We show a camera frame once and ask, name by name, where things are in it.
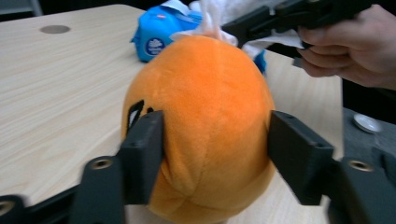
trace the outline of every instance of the orange plush toy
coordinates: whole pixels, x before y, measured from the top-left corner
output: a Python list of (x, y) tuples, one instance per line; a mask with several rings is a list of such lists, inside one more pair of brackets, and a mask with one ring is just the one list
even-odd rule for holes
[(253, 203), (275, 167), (267, 156), (271, 93), (241, 50), (186, 36), (148, 63), (129, 88), (132, 105), (162, 110), (164, 159), (148, 208), (176, 223), (217, 223)]

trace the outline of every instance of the orange fabric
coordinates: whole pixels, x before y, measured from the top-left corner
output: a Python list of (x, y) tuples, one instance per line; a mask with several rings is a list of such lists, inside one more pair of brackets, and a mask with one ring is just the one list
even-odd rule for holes
[(176, 223), (216, 223), (265, 191), (275, 170), (266, 152), (275, 107), (242, 50), (199, 35), (167, 47), (128, 90), (122, 136), (129, 108), (141, 100), (144, 112), (164, 114), (165, 158), (152, 212)]

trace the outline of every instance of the human hand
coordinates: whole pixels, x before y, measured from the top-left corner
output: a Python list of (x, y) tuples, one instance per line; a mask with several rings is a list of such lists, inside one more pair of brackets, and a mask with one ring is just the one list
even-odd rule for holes
[(300, 28), (299, 34), (314, 45), (298, 49), (310, 76), (337, 75), (365, 87), (396, 90), (396, 17), (381, 6), (373, 5), (354, 20)]

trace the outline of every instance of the gray surface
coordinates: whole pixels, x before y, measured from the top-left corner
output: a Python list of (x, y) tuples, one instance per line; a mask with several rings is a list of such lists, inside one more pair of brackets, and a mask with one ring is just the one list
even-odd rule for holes
[(355, 111), (344, 108), (345, 156), (371, 162), (372, 149), (376, 147), (396, 157), (396, 125), (378, 120), (382, 132), (367, 133), (353, 122), (355, 114), (357, 114)]

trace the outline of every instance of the wooden table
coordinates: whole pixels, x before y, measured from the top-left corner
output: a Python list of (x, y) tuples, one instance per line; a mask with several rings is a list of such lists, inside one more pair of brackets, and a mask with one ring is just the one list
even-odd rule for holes
[[(38, 203), (77, 184), (83, 164), (114, 155), (121, 107), (144, 66), (129, 43), (143, 11), (121, 5), (0, 23), (0, 195)], [(40, 29), (64, 25), (64, 34)], [(320, 133), (342, 153), (338, 77), (312, 78), (291, 60), (267, 54), (278, 110)], [(168, 223), (129, 206), (134, 223)], [(325, 223), (323, 207), (303, 207), (279, 175), (228, 223)]]

